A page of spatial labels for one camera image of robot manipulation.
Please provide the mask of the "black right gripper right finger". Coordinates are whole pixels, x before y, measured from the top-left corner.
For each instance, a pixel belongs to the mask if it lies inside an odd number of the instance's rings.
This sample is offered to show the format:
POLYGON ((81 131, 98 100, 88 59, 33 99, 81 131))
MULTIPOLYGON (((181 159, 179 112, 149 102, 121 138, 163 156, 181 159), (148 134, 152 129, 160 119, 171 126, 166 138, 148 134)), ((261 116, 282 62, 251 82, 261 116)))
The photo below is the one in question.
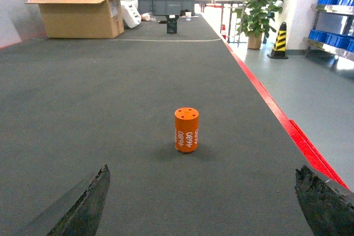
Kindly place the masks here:
POLYGON ((312 167, 295 173, 295 193, 313 235, 353 235, 353 192, 312 167))

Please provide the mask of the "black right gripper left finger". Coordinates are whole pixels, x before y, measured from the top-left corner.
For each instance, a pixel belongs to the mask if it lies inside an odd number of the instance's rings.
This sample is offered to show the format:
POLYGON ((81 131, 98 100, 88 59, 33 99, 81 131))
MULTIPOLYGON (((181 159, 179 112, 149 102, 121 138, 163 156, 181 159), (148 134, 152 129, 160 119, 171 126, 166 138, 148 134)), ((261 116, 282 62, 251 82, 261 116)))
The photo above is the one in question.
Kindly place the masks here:
POLYGON ((110 170, 103 165, 90 173, 17 235, 95 235, 110 187, 110 170))

